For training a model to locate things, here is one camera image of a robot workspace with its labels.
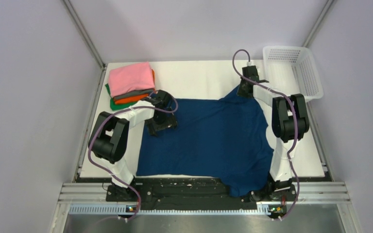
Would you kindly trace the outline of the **blue t shirt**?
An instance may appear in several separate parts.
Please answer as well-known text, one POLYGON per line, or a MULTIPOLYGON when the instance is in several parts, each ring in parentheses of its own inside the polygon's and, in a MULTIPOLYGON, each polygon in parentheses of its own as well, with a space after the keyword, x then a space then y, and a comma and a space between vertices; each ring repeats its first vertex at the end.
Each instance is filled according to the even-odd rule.
POLYGON ((219 100, 178 99, 175 129, 143 131, 137 176, 188 175, 219 178, 232 197, 262 189, 273 149, 268 123, 255 99, 234 89, 219 100))

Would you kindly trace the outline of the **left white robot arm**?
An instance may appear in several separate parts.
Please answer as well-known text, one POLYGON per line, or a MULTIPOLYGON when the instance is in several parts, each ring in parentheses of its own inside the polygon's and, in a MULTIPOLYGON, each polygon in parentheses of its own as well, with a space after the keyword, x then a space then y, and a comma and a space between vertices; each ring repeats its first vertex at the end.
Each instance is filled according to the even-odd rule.
POLYGON ((136 196, 136 187, 131 184, 135 176, 124 158, 129 130, 143 123, 149 135, 157 137, 162 130, 175 129, 178 122, 174 113, 178 107, 178 101, 170 93, 158 90, 128 108, 98 115, 89 138, 87 157, 92 165, 111 176, 122 199, 128 201, 136 196))

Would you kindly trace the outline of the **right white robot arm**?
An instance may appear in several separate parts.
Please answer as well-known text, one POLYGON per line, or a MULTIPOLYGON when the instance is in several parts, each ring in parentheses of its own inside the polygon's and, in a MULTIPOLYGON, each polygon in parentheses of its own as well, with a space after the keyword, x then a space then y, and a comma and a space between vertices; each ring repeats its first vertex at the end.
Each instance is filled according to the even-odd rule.
POLYGON ((284 200, 286 195, 297 195, 299 176, 293 161, 297 143, 309 131, 309 119, 302 94, 287 95, 259 78, 258 69, 250 62, 239 73, 241 81, 237 94, 253 97, 271 107, 271 130, 276 137, 275 149, 267 183, 260 191, 252 191, 253 201, 284 200))

